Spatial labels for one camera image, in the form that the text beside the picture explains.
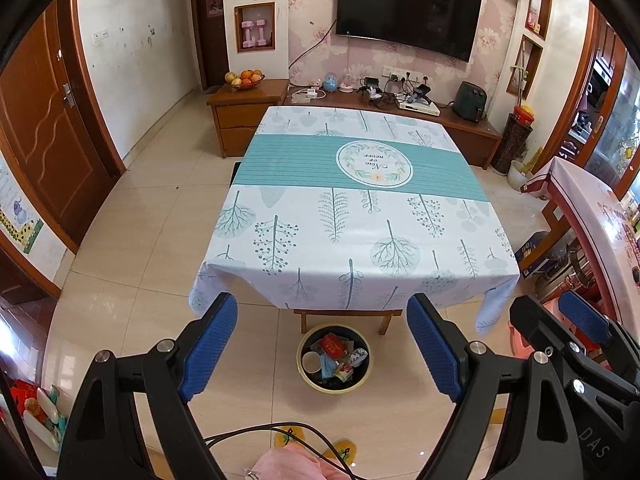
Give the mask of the yellow rim trash bin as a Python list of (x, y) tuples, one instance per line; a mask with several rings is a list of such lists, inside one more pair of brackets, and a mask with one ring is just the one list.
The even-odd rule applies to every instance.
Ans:
[(358, 330), (344, 324), (308, 330), (295, 356), (303, 381), (314, 390), (334, 396), (356, 390), (373, 370), (370, 344)]

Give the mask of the fruit print snack bag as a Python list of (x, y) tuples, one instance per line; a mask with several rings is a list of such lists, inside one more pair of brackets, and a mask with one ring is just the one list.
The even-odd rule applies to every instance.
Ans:
[(368, 357), (369, 353), (366, 349), (356, 348), (352, 350), (352, 352), (340, 359), (340, 362), (334, 368), (333, 376), (341, 382), (347, 382), (356, 368), (360, 367)]

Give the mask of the blue paper piece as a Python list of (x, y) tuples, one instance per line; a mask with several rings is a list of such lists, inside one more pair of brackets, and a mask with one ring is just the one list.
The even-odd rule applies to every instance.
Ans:
[(322, 353), (322, 355), (320, 356), (320, 365), (320, 373), (323, 380), (328, 380), (329, 378), (333, 377), (335, 370), (338, 367), (338, 363), (324, 353)]

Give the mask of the patterned white teal tablecloth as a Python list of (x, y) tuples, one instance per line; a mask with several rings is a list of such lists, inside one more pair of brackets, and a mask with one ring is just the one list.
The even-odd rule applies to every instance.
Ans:
[(291, 310), (386, 312), (418, 292), (439, 308), (476, 297), (484, 334), (519, 277), (460, 153), (278, 133), (268, 120), (231, 182), (189, 304), (205, 312), (234, 280)]

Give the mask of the blue round ornament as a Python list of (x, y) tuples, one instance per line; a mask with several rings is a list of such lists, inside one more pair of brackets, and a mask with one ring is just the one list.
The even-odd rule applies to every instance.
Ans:
[(334, 73), (327, 73), (322, 81), (322, 89), (325, 92), (334, 92), (338, 88), (337, 76)]

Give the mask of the pink covered side table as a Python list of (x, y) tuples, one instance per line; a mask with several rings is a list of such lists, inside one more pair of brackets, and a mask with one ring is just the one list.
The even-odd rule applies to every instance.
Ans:
[(582, 168), (555, 157), (521, 186), (523, 193), (548, 198), (561, 219), (518, 263), (526, 270), (567, 231), (573, 231), (587, 257), (602, 298), (603, 312), (639, 336), (639, 248), (634, 231), (612, 188)]

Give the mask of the brown wooden door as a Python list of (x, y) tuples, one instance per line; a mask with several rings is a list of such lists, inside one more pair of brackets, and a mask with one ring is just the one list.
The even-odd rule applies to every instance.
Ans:
[(78, 250), (125, 166), (82, 46), (77, 0), (54, 0), (1, 74), (1, 145), (54, 234)]

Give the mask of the yellow slipper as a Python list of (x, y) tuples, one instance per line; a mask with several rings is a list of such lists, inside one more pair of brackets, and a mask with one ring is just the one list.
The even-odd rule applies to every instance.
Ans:
[(336, 462), (338, 460), (344, 460), (349, 466), (355, 463), (356, 455), (356, 444), (348, 439), (333, 442), (331, 446), (326, 449), (326, 452), (323, 453), (323, 456), (329, 460), (335, 460)]

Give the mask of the pink dumbbells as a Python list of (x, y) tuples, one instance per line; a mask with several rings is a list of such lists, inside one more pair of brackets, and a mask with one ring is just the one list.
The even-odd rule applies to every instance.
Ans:
[(268, 40), (265, 35), (266, 24), (267, 21), (263, 18), (256, 21), (242, 21), (243, 40), (241, 47), (243, 50), (268, 46)]

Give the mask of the white set-top box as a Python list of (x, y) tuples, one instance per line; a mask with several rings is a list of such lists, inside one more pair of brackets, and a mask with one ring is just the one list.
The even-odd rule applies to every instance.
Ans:
[(431, 100), (417, 99), (408, 101), (404, 96), (396, 96), (396, 104), (401, 110), (432, 117), (440, 116), (440, 109)]

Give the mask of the red snack wrapper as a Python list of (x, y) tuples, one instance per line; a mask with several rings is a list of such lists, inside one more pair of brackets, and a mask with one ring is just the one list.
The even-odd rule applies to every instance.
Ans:
[(338, 361), (348, 353), (347, 346), (339, 336), (329, 333), (320, 339), (320, 348), (334, 361)]

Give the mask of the wall mounted television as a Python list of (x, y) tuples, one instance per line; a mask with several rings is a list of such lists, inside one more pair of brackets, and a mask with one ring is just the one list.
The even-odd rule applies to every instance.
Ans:
[(482, 0), (337, 0), (335, 31), (471, 58)]

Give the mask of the fruit bowl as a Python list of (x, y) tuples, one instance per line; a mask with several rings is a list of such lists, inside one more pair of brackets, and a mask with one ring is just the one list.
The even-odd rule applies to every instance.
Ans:
[(242, 70), (236, 74), (228, 72), (224, 75), (224, 81), (233, 90), (248, 90), (255, 88), (265, 79), (265, 75), (261, 70)]

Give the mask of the wooden tv cabinet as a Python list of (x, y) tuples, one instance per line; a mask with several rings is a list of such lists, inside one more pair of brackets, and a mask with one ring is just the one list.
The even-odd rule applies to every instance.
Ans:
[(224, 157), (242, 157), (268, 120), (278, 133), (349, 136), (456, 151), (471, 166), (487, 168), (501, 140), (482, 120), (477, 124), (451, 110), (437, 117), (396, 106), (379, 110), (359, 93), (330, 92), (308, 103), (294, 101), (286, 79), (265, 79), (257, 87), (236, 90), (228, 84), (209, 96), (217, 140)]

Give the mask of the pink trousers leg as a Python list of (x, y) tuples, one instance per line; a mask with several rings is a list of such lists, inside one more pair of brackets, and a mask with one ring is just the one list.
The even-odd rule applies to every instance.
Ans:
[(288, 444), (284, 448), (270, 448), (246, 472), (247, 479), (274, 480), (343, 480), (349, 475), (310, 454), (306, 448)]

